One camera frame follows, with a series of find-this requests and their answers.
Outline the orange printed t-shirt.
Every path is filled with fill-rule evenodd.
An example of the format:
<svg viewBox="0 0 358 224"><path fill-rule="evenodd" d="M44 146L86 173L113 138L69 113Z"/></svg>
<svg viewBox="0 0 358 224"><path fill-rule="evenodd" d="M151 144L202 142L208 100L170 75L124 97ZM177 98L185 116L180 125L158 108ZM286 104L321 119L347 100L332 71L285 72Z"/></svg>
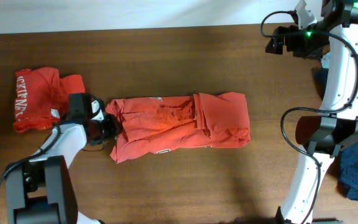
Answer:
<svg viewBox="0 0 358 224"><path fill-rule="evenodd" d="M106 112L122 126L114 162L178 148L241 148L250 143L250 118L242 93L112 100Z"/></svg>

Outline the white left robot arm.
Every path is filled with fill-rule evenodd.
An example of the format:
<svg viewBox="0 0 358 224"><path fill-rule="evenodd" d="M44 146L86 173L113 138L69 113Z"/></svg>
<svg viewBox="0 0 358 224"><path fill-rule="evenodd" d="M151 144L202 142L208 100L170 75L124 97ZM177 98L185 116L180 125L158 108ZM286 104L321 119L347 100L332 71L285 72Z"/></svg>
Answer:
<svg viewBox="0 0 358 224"><path fill-rule="evenodd" d="M8 223L101 224L79 211L68 169L87 145L104 145L118 134L103 100L71 94L69 112L53 124L45 142L31 156L9 164L0 177Z"/></svg>

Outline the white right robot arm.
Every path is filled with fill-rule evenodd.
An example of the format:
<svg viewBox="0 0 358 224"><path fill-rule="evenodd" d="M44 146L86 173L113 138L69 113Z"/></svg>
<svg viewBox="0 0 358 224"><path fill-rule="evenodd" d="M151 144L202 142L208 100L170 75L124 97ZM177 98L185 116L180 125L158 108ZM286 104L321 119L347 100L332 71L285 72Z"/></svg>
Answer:
<svg viewBox="0 0 358 224"><path fill-rule="evenodd" d="M298 120L295 141L299 153L289 194L278 207L275 223L311 223L324 176L337 155L358 141L358 1L322 3L318 21L300 1L290 11L293 25L269 35L265 50L280 55L321 59L331 56L321 106L307 108Z"/></svg>

